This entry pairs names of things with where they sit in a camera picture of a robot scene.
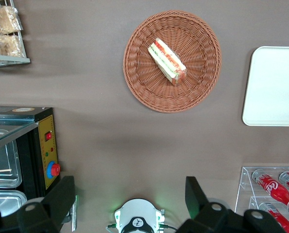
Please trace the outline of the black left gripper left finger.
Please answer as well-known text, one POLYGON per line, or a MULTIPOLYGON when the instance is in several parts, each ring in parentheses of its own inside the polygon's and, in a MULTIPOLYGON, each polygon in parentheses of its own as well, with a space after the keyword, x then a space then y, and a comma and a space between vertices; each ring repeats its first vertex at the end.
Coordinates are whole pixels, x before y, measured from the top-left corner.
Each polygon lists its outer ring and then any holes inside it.
POLYGON ((29 200, 17 212, 21 233, 58 233, 75 201, 73 176, 64 176, 42 199, 29 200))

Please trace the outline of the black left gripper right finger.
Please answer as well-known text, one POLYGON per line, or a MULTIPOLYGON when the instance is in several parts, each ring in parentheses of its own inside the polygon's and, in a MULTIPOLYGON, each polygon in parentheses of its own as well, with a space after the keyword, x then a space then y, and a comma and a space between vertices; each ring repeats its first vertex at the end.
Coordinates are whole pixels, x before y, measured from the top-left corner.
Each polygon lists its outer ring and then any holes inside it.
POLYGON ((186 177, 185 202, 190 218, 178 233, 226 233, 231 229, 229 211, 218 202, 210 202, 195 177, 186 177))

